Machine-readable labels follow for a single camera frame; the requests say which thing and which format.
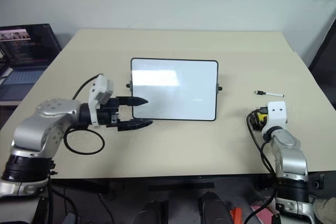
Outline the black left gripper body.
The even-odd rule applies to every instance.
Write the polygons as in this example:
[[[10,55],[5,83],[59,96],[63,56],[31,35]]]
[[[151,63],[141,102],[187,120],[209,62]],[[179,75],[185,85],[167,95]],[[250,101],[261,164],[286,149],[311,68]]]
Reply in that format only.
[[[106,104],[101,104],[98,109],[98,123],[106,127],[121,129],[119,119],[120,98],[110,98]]]

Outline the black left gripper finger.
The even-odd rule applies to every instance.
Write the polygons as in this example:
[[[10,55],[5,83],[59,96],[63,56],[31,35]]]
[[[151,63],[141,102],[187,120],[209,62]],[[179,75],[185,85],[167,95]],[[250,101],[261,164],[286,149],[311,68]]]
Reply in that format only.
[[[116,97],[118,106],[141,106],[148,100],[141,97]]]
[[[117,123],[117,129],[118,131],[137,130],[143,127],[147,127],[152,123],[153,121],[148,119],[131,119],[128,121],[119,121]]]

